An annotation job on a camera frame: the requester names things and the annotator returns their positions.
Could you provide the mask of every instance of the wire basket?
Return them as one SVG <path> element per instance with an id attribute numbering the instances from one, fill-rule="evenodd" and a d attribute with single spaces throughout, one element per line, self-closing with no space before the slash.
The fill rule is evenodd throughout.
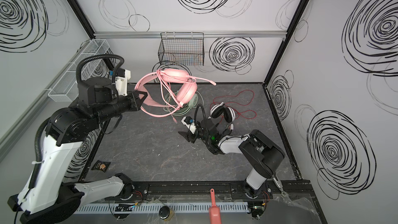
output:
<path id="1" fill-rule="evenodd" d="M 203 66 L 205 49 L 203 33 L 167 33 L 160 34 L 159 62 L 176 62 L 185 66 Z"/>
<path id="2" fill-rule="evenodd" d="M 48 93 L 48 96 L 55 102 L 72 102 L 79 95 L 76 82 L 76 67 L 84 58 L 105 54 L 109 49 L 109 44 L 105 39 L 92 39 L 83 49 L 77 58 L 69 66 L 68 70 L 57 81 Z M 82 80 L 92 77 L 100 64 L 101 59 L 91 61 L 82 68 Z"/>

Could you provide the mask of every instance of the black snack packet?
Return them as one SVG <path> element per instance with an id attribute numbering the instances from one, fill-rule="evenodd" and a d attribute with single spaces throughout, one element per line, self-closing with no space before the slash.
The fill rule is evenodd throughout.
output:
<path id="1" fill-rule="evenodd" d="M 102 162 L 102 161 L 97 161 L 94 166 L 91 168 L 91 170 L 100 170 L 102 172 L 106 172 L 106 170 L 108 169 L 109 165 L 111 164 L 111 162 Z"/>

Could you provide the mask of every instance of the black wire basket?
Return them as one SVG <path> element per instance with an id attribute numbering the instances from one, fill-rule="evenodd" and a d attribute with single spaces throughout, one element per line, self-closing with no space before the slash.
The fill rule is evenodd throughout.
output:
<path id="1" fill-rule="evenodd" d="M 161 33 L 158 56 L 160 64 L 176 62 L 185 66 L 203 66 L 203 33 Z"/>

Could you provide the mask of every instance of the pink scoop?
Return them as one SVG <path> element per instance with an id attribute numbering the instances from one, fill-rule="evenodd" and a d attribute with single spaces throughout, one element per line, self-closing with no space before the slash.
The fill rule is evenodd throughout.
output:
<path id="1" fill-rule="evenodd" d="M 214 189 L 210 190 L 211 207 L 209 208 L 210 224 L 221 224 L 220 208 L 216 205 L 216 197 L 214 196 Z"/>

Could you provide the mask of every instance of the gray marble floor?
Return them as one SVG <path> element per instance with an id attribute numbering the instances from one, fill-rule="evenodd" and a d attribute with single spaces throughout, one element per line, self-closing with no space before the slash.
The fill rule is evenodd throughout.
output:
<path id="1" fill-rule="evenodd" d="M 178 90 L 179 85 L 172 87 Z M 147 85 L 146 88 L 155 100 L 162 102 L 159 85 Z M 255 93 L 252 103 L 248 106 L 231 106 L 240 112 L 249 109 L 256 111 L 257 117 L 236 119 L 233 134 L 243 135 L 258 129 L 285 150 L 260 84 L 198 85 L 207 116 L 213 98 L 237 95 L 245 89 Z M 233 101 L 246 104 L 251 97 L 252 93 L 246 91 Z M 155 114 L 164 114 L 162 108 L 145 108 Z M 187 115 L 193 117 L 194 110 Z M 247 117 L 253 116 L 251 112 L 246 114 Z M 104 136 L 93 160 L 111 162 L 110 167 L 105 173 L 90 170 L 86 180 L 101 180 L 120 172 L 133 181 L 231 181 L 244 180 L 247 177 L 252 167 L 242 154 L 213 155 L 200 140 L 192 144 L 180 136 L 177 131 L 187 130 L 180 122 L 181 118 L 176 117 L 176 124 L 172 117 L 155 118 L 142 111 L 124 113 L 116 131 Z M 223 126 L 225 121 L 219 126 L 221 131 Z M 287 156 L 278 168 L 277 175 L 281 180 L 295 179 Z"/>

